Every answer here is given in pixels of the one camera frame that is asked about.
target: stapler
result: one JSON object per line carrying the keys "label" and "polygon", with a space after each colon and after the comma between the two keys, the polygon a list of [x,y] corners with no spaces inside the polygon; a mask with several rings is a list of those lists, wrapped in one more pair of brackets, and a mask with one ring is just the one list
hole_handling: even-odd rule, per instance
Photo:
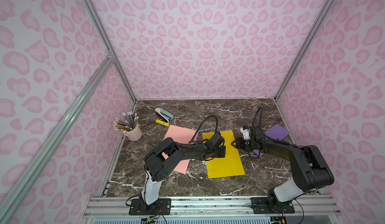
{"label": "stapler", "polygon": [[155,108],[155,113],[156,113],[156,115],[159,116],[164,122],[167,122],[167,123],[170,123],[170,121],[174,119],[174,116],[173,116],[171,113],[169,113],[169,112],[167,112],[167,111],[165,111],[164,109],[159,108],[159,107],[158,107],[158,108]]}

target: pencil holder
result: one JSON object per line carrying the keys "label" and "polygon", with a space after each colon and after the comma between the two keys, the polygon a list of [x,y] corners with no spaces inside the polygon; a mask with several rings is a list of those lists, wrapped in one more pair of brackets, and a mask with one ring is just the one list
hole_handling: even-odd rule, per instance
{"label": "pencil holder", "polygon": [[131,141],[139,140],[142,137],[142,130],[139,124],[136,124],[135,128],[131,131],[124,132],[124,135]]}

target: mounting plate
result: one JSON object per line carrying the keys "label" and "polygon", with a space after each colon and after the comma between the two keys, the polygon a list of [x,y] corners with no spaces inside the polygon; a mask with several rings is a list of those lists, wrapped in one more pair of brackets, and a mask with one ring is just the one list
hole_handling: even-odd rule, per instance
{"label": "mounting plate", "polygon": [[142,201],[142,198],[140,199],[133,199],[131,201],[131,208],[129,211],[130,216],[141,216],[141,215],[156,215],[158,214],[161,207],[161,215],[169,215],[170,209],[171,209],[171,199],[164,198],[164,199],[158,199],[156,202],[152,203],[150,206],[147,206],[144,201]]}
{"label": "mounting plate", "polygon": [[[254,214],[270,214],[275,213],[270,211],[266,207],[266,200],[267,198],[251,198],[251,208],[253,208]],[[291,202],[289,202],[287,205],[283,206],[283,210],[285,213],[295,213],[293,205],[291,205]]]}

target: marble tabletop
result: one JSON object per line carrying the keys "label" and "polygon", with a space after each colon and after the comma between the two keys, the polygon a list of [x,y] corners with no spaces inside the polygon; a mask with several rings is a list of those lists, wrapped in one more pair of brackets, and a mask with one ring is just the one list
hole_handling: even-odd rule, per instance
{"label": "marble tabletop", "polygon": [[[196,130],[200,122],[210,114],[218,116],[219,131],[232,130],[241,136],[240,128],[251,125],[255,111],[262,106],[264,130],[276,123],[285,126],[272,99],[253,100],[154,100],[139,101],[136,112],[140,116],[143,136],[131,142],[125,139],[118,162],[108,188],[108,197],[129,197],[138,194],[144,186],[144,157],[161,142],[167,127],[155,123],[156,107],[175,116],[172,125]],[[213,132],[215,121],[206,121],[202,132]],[[239,151],[245,175],[212,178],[207,176],[206,163],[191,160],[187,173],[172,172],[159,191],[160,196],[207,196],[207,195],[265,195],[267,191],[291,177],[288,161],[265,154],[250,159],[247,152]]]}

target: glue stick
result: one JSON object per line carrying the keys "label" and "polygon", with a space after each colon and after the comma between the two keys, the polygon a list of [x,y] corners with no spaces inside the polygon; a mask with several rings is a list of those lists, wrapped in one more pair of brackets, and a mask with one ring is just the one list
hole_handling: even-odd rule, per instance
{"label": "glue stick", "polygon": [[169,123],[166,123],[166,122],[164,122],[164,121],[161,121],[161,120],[156,120],[155,122],[157,122],[158,124],[161,124],[161,125],[164,125],[164,126],[170,126],[170,124]]}

